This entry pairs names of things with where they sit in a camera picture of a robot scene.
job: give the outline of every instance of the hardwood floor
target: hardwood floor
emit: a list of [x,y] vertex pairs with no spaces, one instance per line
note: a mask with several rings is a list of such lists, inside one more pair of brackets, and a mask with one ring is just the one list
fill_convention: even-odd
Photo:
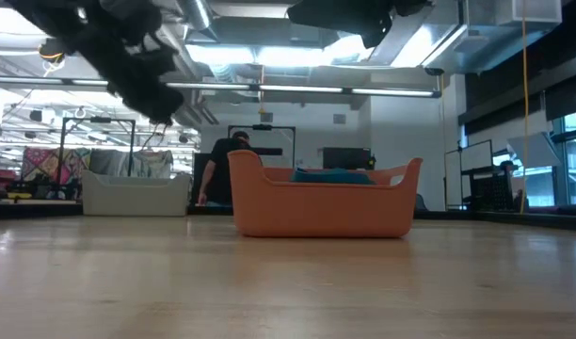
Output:
[[0,338],[576,338],[576,233],[416,222],[251,239],[230,218],[0,222]]

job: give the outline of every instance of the teal cloth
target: teal cloth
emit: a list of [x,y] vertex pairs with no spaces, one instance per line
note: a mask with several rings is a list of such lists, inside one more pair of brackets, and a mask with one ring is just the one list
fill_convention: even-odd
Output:
[[354,173],[346,169],[329,169],[317,172],[307,172],[304,169],[295,169],[290,180],[293,183],[316,184],[354,184],[375,185],[365,173]]

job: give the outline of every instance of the wall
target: wall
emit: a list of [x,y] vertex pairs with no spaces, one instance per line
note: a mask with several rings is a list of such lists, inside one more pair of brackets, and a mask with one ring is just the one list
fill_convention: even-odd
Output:
[[[430,210],[442,211],[444,154],[457,147],[457,115],[465,111],[466,104],[463,75],[447,80],[444,123],[443,99],[372,97],[360,111],[353,111],[348,105],[267,104],[265,109],[274,113],[274,125],[296,127],[296,163],[303,168],[322,167],[323,147],[371,148],[379,169],[401,166],[421,157],[424,164],[418,192]],[[258,105],[210,103],[209,108],[222,124],[201,129],[200,150],[204,153],[211,152],[218,138],[226,137],[229,124],[259,123]],[[346,125],[332,123],[335,113],[346,114]],[[253,146],[276,147],[282,142],[282,136],[270,135],[253,140]],[[448,183],[448,192],[456,192],[458,199],[459,183]]]
[[[377,167],[388,169],[407,164],[414,157],[424,162],[418,193],[428,209],[444,210],[444,154],[457,147],[459,128],[457,115],[465,111],[465,81],[454,75],[445,89],[445,120],[443,99],[373,97],[372,150]],[[457,192],[459,180],[448,183],[448,192]]]
[[[240,104],[239,106],[210,103],[209,108],[219,119],[219,126],[204,126],[201,129],[200,151],[209,153],[215,142],[227,137],[229,125],[252,125],[260,123],[257,113],[259,105]],[[321,168],[324,147],[369,147],[362,142],[360,134],[359,111],[351,110],[349,105],[328,104],[266,104],[265,110],[274,113],[274,126],[296,127],[296,165],[306,169]],[[346,124],[333,124],[334,114],[345,114]],[[276,166],[289,166],[292,162],[291,133],[251,132],[253,147],[282,147],[285,159]]]
[[[538,111],[529,115],[529,136],[540,132],[549,132],[552,125],[547,121],[545,111]],[[508,121],[499,126],[468,136],[470,144],[486,140],[493,141],[493,150],[500,151],[507,147],[507,140],[512,137],[524,136],[524,119]]]

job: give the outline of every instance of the white plastic tub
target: white plastic tub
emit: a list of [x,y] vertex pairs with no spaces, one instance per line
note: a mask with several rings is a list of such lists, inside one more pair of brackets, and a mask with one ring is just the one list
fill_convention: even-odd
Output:
[[112,177],[83,171],[86,216],[183,217],[190,177],[174,179]]

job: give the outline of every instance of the orange plastic tub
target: orange plastic tub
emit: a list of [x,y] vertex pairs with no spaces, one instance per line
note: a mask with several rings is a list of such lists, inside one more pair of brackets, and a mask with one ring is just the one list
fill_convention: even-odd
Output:
[[[229,154],[233,215],[242,235],[401,237],[411,229],[422,159],[367,171],[377,185],[290,183],[292,169],[266,169],[251,151]],[[391,178],[403,180],[391,186]]]

